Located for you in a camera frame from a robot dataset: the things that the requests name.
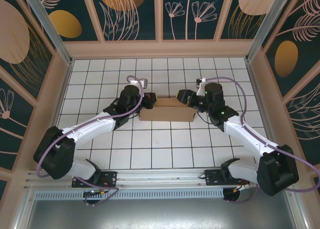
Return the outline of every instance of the brown cardboard box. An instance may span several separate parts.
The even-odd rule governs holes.
[[[177,98],[158,98],[152,109],[142,109],[140,121],[193,122],[197,110]]]

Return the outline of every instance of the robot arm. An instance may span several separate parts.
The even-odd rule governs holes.
[[[142,80],[142,86],[147,88],[147,80],[140,80]],[[63,129],[58,129],[56,126],[49,128],[34,153],[33,159],[38,163],[46,149],[54,140],[63,134],[72,131],[72,133],[64,137],[49,151],[47,156],[44,158],[41,167],[55,180],[60,179],[65,175],[70,175],[73,177],[80,177],[87,180],[89,183],[96,185],[100,180],[101,170],[88,159],[75,159],[75,150],[85,142],[92,140],[103,133],[111,132],[129,121],[129,114],[114,118],[112,116],[122,115],[129,112],[138,104],[141,96],[137,85],[137,81],[130,81],[130,84],[121,91],[119,98],[115,99],[111,105],[103,110],[103,112],[90,120]],[[141,105],[137,110],[132,112],[132,114],[139,113],[142,108],[152,109],[156,101],[156,94],[145,93],[142,98]],[[82,128],[73,131],[81,125],[83,126]]]
[[[198,92],[180,90],[177,99],[200,112],[208,113],[214,126],[227,133],[251,152],[258,164],[232,158],[221,165],[224,180],[244,179],[259,184],[270,196],[282,191],[299,180],[296,162],[293,158],[278,153],[268,145],[293,154],[287,146],[279,146],[264,138],[245,122],[239,114],[225,105],[222,86],[218,83],[206,84],[206,79],[197,79]]]

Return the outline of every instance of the cardboard box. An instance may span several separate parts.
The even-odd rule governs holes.
[[[193,122],[197,110],[177,98],[158,98],[152,109],[142,109],[140,121]]]

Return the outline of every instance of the white tile floor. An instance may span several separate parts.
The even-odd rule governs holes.
[[[58,127],[79,124],[101,112],[120,95],[128,75],[148,79],[146,91],[158,97],[175,97],[185,88],[196,91],[195,81],[200,77],[234,78],[247,95],[246,121],[265,136],[245,62],[227,57],[76,60]],[[226,104],[241,113],[244,98],[239,96],[240,90],[232,82],[219,83]],[[205,113],[202,117],[208,121]],[[140,121],[135,117],[121,128],[88,141],[75,157],[90,159],[104,170],[219,167],[233,157],[254,162],[241,144],[198,115],[190,123]]]

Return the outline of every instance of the grid floor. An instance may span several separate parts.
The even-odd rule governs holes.
[[[120,95],[129,75],[148,79],[146,91],[158,97],[175,97],[181,89],[196,91],[197,78],[233,78],[247,95],[247,123],[266,136],[245,62],[227,57],[76,60],[58,127],[74,126],[100,113]],[[233,82],[219,83],[226,104],[240,113],[244,108],[241,92]],[[202,117],[208,121],[206,113]],[[140,121],[135,117],[75,151],[75,158],[90,159],[103,170],[219,167],[233,157],[255,161],[241,144],[198,115],[193,122]]]

